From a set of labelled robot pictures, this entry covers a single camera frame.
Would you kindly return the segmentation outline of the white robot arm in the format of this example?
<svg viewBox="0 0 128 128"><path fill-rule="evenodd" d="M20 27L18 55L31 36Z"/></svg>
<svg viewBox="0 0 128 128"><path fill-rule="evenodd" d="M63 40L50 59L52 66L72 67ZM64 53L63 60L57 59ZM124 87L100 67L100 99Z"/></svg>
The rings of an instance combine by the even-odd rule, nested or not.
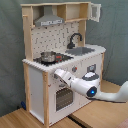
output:
<svg viewBox="0 0 128 128"><path fill-rule="evenodd" d="M100 90L99 75L94 72L86 73L82 78L77 78L69 71L57 69L55 74L62 79L72 90L90 100L107 102L128 102L128 81L126 81L117 93L105 93Z"/></svg>

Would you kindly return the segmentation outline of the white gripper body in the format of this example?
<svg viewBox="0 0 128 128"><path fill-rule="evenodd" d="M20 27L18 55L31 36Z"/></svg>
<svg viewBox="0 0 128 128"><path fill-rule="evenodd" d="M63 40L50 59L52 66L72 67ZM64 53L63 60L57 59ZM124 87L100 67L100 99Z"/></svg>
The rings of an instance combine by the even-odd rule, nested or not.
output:
<svg viewBox="0 0 128 128"><path fill-rule="evenodd" d="M67 85L70 85L71 84L71 80L73 78L73 75L68 72L68 71L65 71L65 70L62 70L62 69L57 69L55 71L55 74L60 78L62 79Z"/></svg>

